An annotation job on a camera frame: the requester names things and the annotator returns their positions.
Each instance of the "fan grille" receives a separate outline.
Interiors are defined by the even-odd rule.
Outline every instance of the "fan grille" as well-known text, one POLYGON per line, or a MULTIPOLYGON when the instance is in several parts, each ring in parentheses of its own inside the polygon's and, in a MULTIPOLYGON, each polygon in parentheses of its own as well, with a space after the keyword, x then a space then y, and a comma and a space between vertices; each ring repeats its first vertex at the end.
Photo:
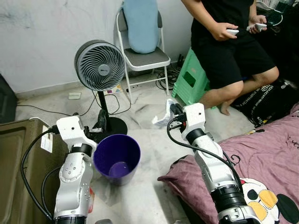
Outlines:
POLYGON ((114 88, 125 74, 125 61, 121 52, 104 41, 84 44, 77 52, 75 66, 80 81, 95 91, 114 88))

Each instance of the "game controller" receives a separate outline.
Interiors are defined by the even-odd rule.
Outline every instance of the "game controller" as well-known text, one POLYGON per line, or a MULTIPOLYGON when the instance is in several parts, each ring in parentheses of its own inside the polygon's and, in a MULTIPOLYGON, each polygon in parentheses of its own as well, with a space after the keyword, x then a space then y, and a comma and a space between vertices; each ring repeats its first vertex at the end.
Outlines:
POLYGON ((231 35, 236 35, 239 32, 237 29, 227 29, 226 31, 228 31, 231 35))
POLYGON ((252 28, 252 27, 254 27, 254 26, 257 28, 257 30, 258 30, 259 32, 261 32, 261 31, 262 31, 262 29, 264 29, 264 28, 266 28, 266 27, 267 27, 267 25, 266 25, 266 24, 264 24, 264 23, 256 23, 256 24, 254 24, 254 25, 247 26, 246 30, 247 30, 247 31, 249 31, 249 30, 250 30, 250 28, 252 28))

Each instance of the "floor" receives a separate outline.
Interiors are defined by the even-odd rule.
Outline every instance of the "floor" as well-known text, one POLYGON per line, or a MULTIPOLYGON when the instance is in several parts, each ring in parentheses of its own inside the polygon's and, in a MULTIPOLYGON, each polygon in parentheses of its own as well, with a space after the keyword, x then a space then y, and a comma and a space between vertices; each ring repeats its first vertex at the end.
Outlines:
MULTIPOLYGON (((148 79, 149 75, 132 78, 133 82, 148 79)), ((127 88, 126 81, 122 87, 127 88)), ((111 185, 104 177, 94 170, 91 187, 95 192, 93 212, 89 214, 87 223, 94 224, 98 220, 109 218, 113 224, 174 224, 181 221, 189 224, 178 199, 169 189, 158 182, 157 178, 169 170, 170 165, 186 154, 192 154, 188 148, 182 148, 170 141, 165 127, 154 126, 154 116, 162 118, 165 114, 165 102, 171 96, 158 89, 155 83, 141 84, 132 89, 132 106, 127 112, 116 115, 128 126, 128 135, 140 145, 142 155, 138 169, 125 186, 111 185)), ((129 108, 127 93, 116 93, 120 103, 120 112, 129 108)), ((21 105, 34 105, 46 110, 73 114, 83 114, 93 100, 91 90, 81 87, 50 95, 39 96, 19 102, 21 105), (69 100, 69 92, 81 92, 81 99, 69 100)), ((108 110, 117 109, 114 97, 106 97, 108 110)), ((85 126, 92 127, 96 122, 99 106, 94 102, 89 112, 82 116, 85 126)), ((243 134, 254 129, 254 126, 237 110, 230 108, 231 115, 220 114, 219 110, 206 110, 206 131, 216 141, 243 134)), ((39 117, 49 125, 54 125, 64 115, 43 112, 32 107, 17 107, 16 119, 39 117)), ((173 136, 181 140, 179 131, 174 130, 173 136)))

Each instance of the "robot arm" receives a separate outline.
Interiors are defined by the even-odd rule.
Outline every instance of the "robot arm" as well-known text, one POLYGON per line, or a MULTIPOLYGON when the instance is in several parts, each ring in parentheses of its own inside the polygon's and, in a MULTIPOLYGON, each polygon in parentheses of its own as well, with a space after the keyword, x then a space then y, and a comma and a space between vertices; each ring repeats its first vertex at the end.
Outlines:
POLYGON ((70 153, 59 171, 53 219, 56 224, 85 224, 93 176, 91 156, 97 144, 86 137, 78 116, 59 119, 57 127, 70 153))
POLYGON ((246 204, 244 194, 239 189, 230 167, 201 151, 204 149, 221 158, 223 156, 221 147, 204 133, 206 121, 204 112, 204 106, 200 103, 184 107, 181 114, 183 116, 180 116, 183 125, 181 132, 182 138, 198 149, 194 150, 194 157, 215 203, 219 223, 260 224, 253 209, 246 204))

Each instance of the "chair seat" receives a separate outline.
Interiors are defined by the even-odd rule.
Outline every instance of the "chair seat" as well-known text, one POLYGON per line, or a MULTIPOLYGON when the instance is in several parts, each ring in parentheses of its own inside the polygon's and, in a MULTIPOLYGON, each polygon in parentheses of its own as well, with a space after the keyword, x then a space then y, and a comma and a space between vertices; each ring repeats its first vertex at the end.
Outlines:
POLYGON ((139 54, 131 48, 124 49, 124 53, 131 69, 136 70, 138 67, 158 68, 170 64, 170 58, 160 49, 156 48, 154 52, 148 54, 139 54))

